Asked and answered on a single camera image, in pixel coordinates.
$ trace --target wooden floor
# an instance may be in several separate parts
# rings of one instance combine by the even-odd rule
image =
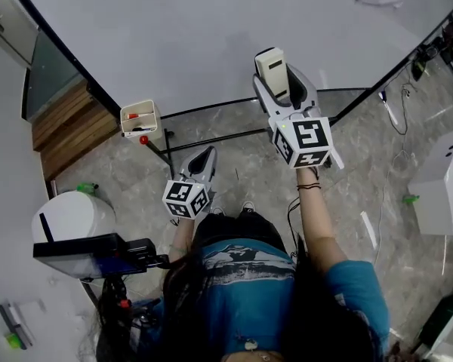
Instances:
[[[117,120],[87,91],[82,81],[32,125],[33,148],[41,153],[46,181],[119,130]]]

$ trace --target white sneaker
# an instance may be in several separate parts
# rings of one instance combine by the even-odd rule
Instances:
[[[220,207],[215,207],[213,208],[213,210],[211,211],[213,214],[220,214],[220,215],[224,215],[225,216],[225,212],[223,211],[223,209],[221,209]]]
[[[242,212],[252,213],[255,211],[254,203],[251,201],[245,201],[242,205]]]

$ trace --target black pants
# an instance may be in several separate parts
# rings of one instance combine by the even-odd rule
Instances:
[[[286,252],[275,226],[258,213],[245,211],[242,211],[236,219],[219,214],[208,214],[196,229],[192,247],[206,247],[218,241],[233,238],[263,241]]]

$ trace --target marble floor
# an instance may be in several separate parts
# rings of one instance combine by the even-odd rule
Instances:
[[[431,146],[453,130],[453,75],[441,59],[429,62],[427,71],[429,75],[406,86],[410,90],[405,99],[408,158],[401,156],[392,166],[403,137],[392,128],[383,103],[373,94],[332,128],[345,168],[339,170],[333,165],[321,174],[337,238],[351,259],[374,261],[376,252],[360,213],[368,214],[379,241],[385,190],[376,272],[390,308],[391,328],[407,345],[413,343],[442,296],[453,291],[453,237],[448,238],[442,275],[444,237],[421,236],[413,207],[401,202],[408,181]],[[399,129],[404,126],[401,86],[406,82],[408,72],[402,71],[386,89],[388,103],[400,120]],[[355,95],[320,93],[319,102],[325,115],[334,115]],[[175,132],[171,144],[178,146],[266,125],[267,118],[258,103],[239,103],[167,118],[162,126]],[[233,215],[244,200],[253,201],[257,211],[275,224],[287,251],[293,250],[286,213],[290,201],[297,197],[294,171],[285,166],[265,133],[215,146],[218,165],[213,206]],[[191,152],[173,153],[175,167]],[[174,236],[174,226],[161,202],[168,177],[168,167],[148,149],[116,135],[59,175],[57,185],[64,192],[81,182],[98,183],[99,196],[116,211],[118,233],[127,240],[151,238],[159,253],[167,253]],[[293,226],[300,229],[298,213],[293,216]],[[146,294],[158,286],[161,274],[153,269],[130,276],[128,288]]]

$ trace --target forearm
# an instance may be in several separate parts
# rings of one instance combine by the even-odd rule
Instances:
[[[298,185],[317,182],[310,169],[297,170]],[[335,240],[331,217],[319,188],[299,189],[300,214],[307,250],[312,261],[323,272],[347,259]]]
[[[191,248],[195,220],[180,219],[173,243],[169,250],[169,261],[174,262],[186,255]]]

